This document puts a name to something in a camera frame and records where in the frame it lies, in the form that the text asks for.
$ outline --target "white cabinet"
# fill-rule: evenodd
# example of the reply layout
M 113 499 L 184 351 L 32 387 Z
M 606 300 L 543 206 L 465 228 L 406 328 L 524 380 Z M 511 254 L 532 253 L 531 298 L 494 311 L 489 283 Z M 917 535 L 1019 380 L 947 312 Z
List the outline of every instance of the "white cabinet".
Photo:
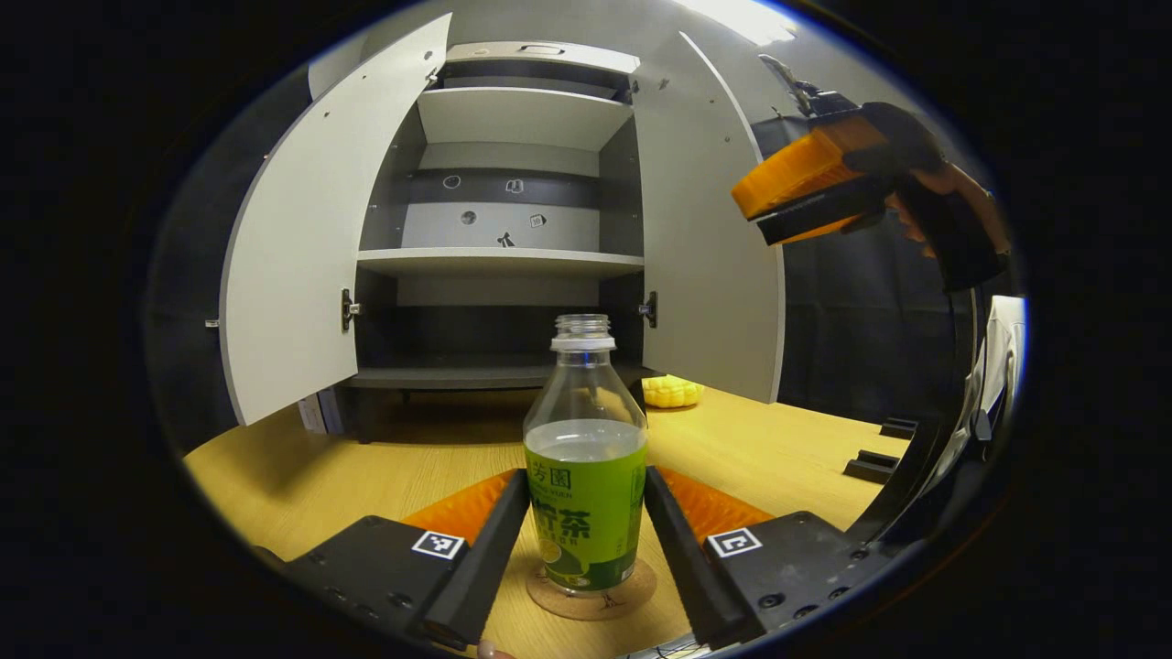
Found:
M 449 18 L 322 95 L 253 182 L 220 294 L 239 421 L 343 381 L 540 385 L 553 314 L 575 310 L 612 312 L 619 364 L 775 400 L 781 252 L 729 197 L 759 152 L 703 54 L 683 34 L 641 62 L 449 50 Z M 348 328 L 343 290 L 363 305 Z

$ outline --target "drawer handle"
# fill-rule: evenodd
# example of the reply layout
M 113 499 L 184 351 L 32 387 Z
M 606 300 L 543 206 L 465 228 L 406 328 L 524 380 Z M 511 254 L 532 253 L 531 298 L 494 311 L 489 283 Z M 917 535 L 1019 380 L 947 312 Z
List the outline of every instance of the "drawer handle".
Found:
M 519 48 L 522 53 L 533 53 L 534 55 L 560 55 L 566 52 L 565 48 L 558 48 L 557 46 L 539 46 L 537 43 L 531 43 L 527 46 L 522 46 Z

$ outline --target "door hinge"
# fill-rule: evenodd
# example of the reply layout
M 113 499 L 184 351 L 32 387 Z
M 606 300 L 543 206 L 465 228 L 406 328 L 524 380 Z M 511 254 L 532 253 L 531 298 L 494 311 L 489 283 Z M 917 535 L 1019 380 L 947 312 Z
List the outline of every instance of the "door hinge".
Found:
M 350 299 L 350 290 L 342 288 L 342 332 L 349 332 L 350 320 L 362 314 L 362 305 Z
M 652 330 L 655 328 L 655 314 L 657 308 L 659 301 L 655 291 L 652 291 L 650 294 L 647 295 L 647 304 L 639 305 L 639 315 L 647 319 L 647 325 L 649 325 Z

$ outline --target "sticker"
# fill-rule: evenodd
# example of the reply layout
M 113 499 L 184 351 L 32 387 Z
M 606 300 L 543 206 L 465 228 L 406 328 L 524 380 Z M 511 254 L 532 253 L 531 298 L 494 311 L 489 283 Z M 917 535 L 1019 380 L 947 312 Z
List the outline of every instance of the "sticker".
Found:
M 565 462 L 526 448 L 525 464 L 546 577 L 591 591 L 629 577 L 643 510 L 647 444 L 600 462 Z
M 708 542 L 713 543 L 716 553 L 721 558 L 736 556 L 755 549 L 761 549 L 761 541 L 749 532 L 749 529 L 737 529 L 715 536 L 708 536 Z
M 463 544 L 464 538 L 459 536 L 448 536 L 435 531 L 428 531 L 420 536 L 420 539 L 411 546 L 411 551 L 451 561 L 456 557 L 456 552 L 459 551 L 459 548 Z

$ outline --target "white cloth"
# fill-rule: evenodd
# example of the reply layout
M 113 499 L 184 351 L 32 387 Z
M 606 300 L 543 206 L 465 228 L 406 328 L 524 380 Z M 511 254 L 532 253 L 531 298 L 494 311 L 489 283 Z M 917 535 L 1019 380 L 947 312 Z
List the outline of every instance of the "white cloth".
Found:
M 1026 364 L 1026 299 L 993 295 L 990 306 L 984 340 L 977 347 L 973 372 L 965 378 L 965 405 L 961 407 L 961 422 L 948 440 L 948 446 L 945 447 L 940 462 L 936 463 L 936 473 L 933 474 L 927 487 L 935 484 L 948 471 L 956 456 L 968 443 L 970 433 L 967 420 L 973 415 L 977 398 L 981 399 L 981 409 L 988 413 L 997 401 L 997 396 L 1004 392 L 1004 400 L 1001 401 L 1000 422 L 1009 421 L 1013 414 L 1022 367 Z M 986 359 L 989 362 L 988 368 L 984 367 Z M 983 378 L 988 380 L 982 387 Z

